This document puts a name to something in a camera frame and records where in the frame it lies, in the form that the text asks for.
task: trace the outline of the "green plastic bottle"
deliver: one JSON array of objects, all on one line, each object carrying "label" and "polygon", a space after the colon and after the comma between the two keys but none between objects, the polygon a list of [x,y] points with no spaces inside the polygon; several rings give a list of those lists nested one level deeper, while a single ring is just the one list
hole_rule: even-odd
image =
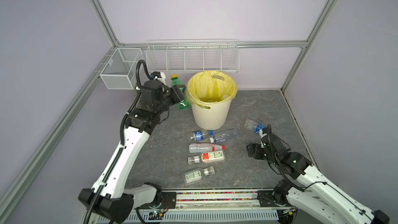
[{"label": "green plastic bottle", "polygon": [[[171,75],[171,78],[172,78],[172,86],[183,85],[183,83],[180,82],[180,80],[178,79],[178,76],[176,74]],[[187,99],[187,94],[185,94],[185,99],[177,104],[177,109],[182,110],[182,109],[189,108],[190,106],[191,106],[191,104],[189,103],[189,101]]]}]

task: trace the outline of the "wire basket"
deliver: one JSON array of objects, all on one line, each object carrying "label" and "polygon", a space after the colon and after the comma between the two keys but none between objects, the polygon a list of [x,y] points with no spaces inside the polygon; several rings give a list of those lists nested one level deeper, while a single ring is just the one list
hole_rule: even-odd
[{"label": "wire basket", "polygon": [[141,59],[140,48],[118,47],[99,75],[109,89],[134,89],[135,67]]},{"label": "wire basket", "polygon": [[176,72],[205,70],[237,72],[239,70],[237,40],[167,42],[170,40],[148,41],[148,70]]}]

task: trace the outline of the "white bottle cap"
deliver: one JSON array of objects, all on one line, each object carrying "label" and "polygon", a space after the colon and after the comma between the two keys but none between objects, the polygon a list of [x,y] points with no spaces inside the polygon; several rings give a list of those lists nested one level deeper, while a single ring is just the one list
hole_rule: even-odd
[{"label": "white bottle cap", "polygon": [[214,175],[214,173],[215,173],[213,166],[210,166],[209,168],[205,168],[204,171],[205,171],[206,176]]},{"label": "white bottle cap", "polygon": [[188,157],[188,164],[194,164],[199,162],[199,156]]}]

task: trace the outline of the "marble-patterned surface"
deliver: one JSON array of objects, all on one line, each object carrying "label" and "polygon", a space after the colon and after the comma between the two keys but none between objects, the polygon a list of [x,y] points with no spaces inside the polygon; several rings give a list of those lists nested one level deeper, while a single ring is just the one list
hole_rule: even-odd
[{"label": "marble-patterned surface", "polygon": [[238,91],[225,124],[216,131],[239,128],[240,136],[224,142],[223,162],[189,165],[186,136],[200,130],[191,109],[179,112],[171,107],[170,117],[158,125],[142,147],[126,182],[126,189],[141,186],[144,182],[161,185],[163,189],[181,189],[183,173],[194,168],[213,166],[215,174],[189,188],[273,188],[282,176],[275,174],[266,161],[248,157],[246,145],[260,143],[260,136],[243,127],[246,119],[270,123],[272,130],[289,143],[292,151],[309,158],[299,131],[279,91]]}]

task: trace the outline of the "plastic bottle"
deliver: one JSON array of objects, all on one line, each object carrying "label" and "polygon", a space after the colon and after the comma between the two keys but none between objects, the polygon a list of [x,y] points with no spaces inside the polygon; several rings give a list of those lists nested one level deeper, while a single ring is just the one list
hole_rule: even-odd
[{"label": "plastic bottle", "polygon": [[260,133],[260,130],[265,128],[266,126],[255,121],[251,121],[250,119],[246,119],[244,127],[252,132]]},{"label": "plastic bottle", "polygon": [[188,163],[194,164],[194,163],[199,163],[200,161],[204,163],[213,163],[213,162],[222,161],[224,159],[225,159],[224,151],[221,150],[215,152],[204,152],[200,154],[200,156],[188,157]]},{"label": "plastic bottle", "polygon": [[200,130],[197,132],[190,132],[188,134],[188,140],[191,141],[193,139],[193,141],[196,142],[203,142],[204,139],[213,136],[213,131],[207,131],[207,130]]},{"label": "plastic bottle", "polygon": [[221,143],[232,138],[239,136],[239,130],[237,128],[226,130],[224,132],[215,133],[213,137],[206,138],[203,142],[205,143]]},{"label": "plastic bottle", "polygon": [[[178,79],[178,76],[176,74],[171,75],[171,78],[172,78],[172,86],[183,85],[182,82],[180,82],[180,80]],[[182,109],[189,108],[190,106],[191,106],[191,104],[189,103],[189,101],[187,99],[187,94],[185,94],[185,99],[177,104],[177,109],[182,110]]]},{"label": "plastic bottle", "polygon": [[210,166],[209,168],[206,168],[206,169],[198,168],[198,169],[194,169],[190,172],[185,172],[184,173],[185,185],[197,183],[197,182],[201,181],[201,179],[203,177],[206,177],[208,175],[214,175],[214,173],[215,172],[214,172],[213,166]]},{"label": "plastic bottle", "polygon": [[225,146],[207,143],[194,143],[189,145],[190,153],[213,152],[218,150],[225,150]]}]

